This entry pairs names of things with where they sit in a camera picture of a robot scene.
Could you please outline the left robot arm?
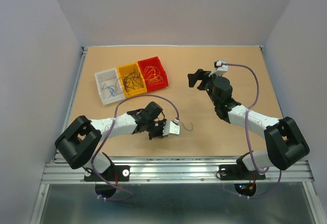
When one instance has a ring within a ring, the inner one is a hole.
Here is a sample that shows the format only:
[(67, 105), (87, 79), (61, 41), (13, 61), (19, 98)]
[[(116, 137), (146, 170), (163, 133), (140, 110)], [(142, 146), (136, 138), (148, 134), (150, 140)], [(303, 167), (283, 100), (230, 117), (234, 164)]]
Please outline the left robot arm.
[(55, 141), (56, 149), (61, 153), (71, 169), (84, 168), (89, 173), (85, 180), (113, 181), (122, 176), (128, 180), (128, 174), (116, 170), (114, 163), (105, 153), (97, 153), (99, 142), (129, 134), (148, 132), (149, 139), (169, 135), (171, 122), (159, 120), (162, 107), (150, 102), (145, 108), (128, 111), (115, 118), (88, 119), (77, 117)]

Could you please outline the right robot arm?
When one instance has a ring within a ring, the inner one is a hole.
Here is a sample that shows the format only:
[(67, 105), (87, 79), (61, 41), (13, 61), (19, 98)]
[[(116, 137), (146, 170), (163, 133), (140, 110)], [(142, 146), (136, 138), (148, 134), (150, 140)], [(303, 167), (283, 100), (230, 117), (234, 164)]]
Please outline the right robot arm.
[(245, 128), (247, 133), (254, 132), (265, 139), (266, 149), (249, 150), (237, 159), (234, 169), (225, 167), (220, 172), (225, 177), (235, 172), (241, 178), (247, 178), (253, 172), (263, 174), (265, 168), (276, 167), (286, 170), (309, 154), (310, 148), (297, 123), (291, 117), (282, 119), (269, 117), (254, 112), (232, 98), (232, 85), (223, 77), (227, 70), (223, 67), (214, 72), (197, 70), (188, 74), (189, 87), (197, 86), (204, 90), (211, 99), (217, 116), (232, 125)]

